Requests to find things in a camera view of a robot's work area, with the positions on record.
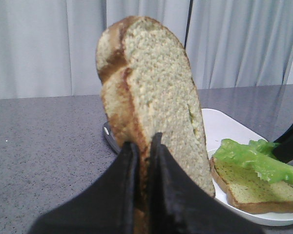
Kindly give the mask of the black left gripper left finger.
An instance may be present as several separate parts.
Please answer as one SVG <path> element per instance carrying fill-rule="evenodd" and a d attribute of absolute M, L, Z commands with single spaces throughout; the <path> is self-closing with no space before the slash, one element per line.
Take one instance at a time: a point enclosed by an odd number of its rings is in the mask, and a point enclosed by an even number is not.
<path fill-rule="evenodd" d="M 110 167 L 85 191 L 40 216 L 31 234 L 132 234 L 139 151 L 126 142 Z"/>

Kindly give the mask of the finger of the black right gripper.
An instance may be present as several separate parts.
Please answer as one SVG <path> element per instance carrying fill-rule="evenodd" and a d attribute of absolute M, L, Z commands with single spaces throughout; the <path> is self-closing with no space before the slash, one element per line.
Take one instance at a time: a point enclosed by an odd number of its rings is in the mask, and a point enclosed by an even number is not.
<path fill-rule="evenodd" d="M 290 128 L 274 143 L 279 143 L 272 153 L 280 161 L 288 163 L 293 160 L 293 123 Z"/>

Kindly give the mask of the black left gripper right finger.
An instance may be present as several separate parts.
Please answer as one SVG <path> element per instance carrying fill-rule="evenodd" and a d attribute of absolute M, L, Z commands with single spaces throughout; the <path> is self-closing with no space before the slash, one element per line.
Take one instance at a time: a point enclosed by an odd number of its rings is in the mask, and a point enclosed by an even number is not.
<path fill-rule="evenodd" d="M 148 207 L 152 234 L 261 234 L 256 224 L 225 208 L 199 188 L 161 143 L 152 139 Z"/>

